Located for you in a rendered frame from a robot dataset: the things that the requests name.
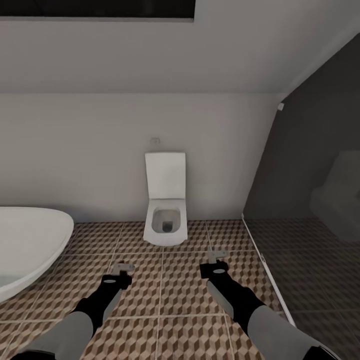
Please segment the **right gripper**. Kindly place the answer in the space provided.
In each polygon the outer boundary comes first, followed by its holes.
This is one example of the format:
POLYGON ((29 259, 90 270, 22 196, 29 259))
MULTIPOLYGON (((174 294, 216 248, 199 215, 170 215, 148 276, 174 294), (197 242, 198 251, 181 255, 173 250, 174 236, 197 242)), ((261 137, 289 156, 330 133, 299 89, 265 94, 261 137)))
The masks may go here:
POLYGON ((209 279, 209 272, 213 267, 221 267, 226 272, 228 271, 227 264, 225 261, 217 261, 217 263, 205 263, 200 264, 200 274, 202 279, 209 279))

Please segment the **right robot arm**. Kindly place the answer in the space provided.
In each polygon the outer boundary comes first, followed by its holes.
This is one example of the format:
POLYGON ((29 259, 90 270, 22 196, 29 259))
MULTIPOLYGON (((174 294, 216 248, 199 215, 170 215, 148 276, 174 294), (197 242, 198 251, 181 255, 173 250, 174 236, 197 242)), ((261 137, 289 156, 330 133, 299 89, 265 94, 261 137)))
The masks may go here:
POLYGON ((207 253, 200 264, 207 290, 255 344, 265 360, 342 360, 331 349, 292 325, 228 274, 226 250, 207 253))

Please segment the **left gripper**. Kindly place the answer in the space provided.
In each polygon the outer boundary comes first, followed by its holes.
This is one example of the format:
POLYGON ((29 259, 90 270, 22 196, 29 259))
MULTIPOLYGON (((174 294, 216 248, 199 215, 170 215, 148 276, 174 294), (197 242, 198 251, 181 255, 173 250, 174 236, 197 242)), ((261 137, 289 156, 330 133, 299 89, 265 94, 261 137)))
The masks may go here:
POLYGON ((105 274, 102 276, 101 284, 103 284, 103 281, 107 278, 117 278, 119 281, 119 285, 121 287, 121 290, 127 290, 129 286, 132 284, 132 277, 129 275, 112 275, 112 274, 105 274))

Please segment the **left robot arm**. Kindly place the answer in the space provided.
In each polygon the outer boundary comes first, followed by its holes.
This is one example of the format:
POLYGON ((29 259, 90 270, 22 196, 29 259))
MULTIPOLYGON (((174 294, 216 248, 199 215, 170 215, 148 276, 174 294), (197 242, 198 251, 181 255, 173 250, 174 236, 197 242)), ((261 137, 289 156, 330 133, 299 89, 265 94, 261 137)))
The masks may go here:
POLYGON ((121 300, 122 290, 132 284, 132 264, 114 264, 112 274, 102 276, 101 285, 84 297, 73 312, 46 333, 29 342, 9 360, 79 360, 95 335, 121 300))

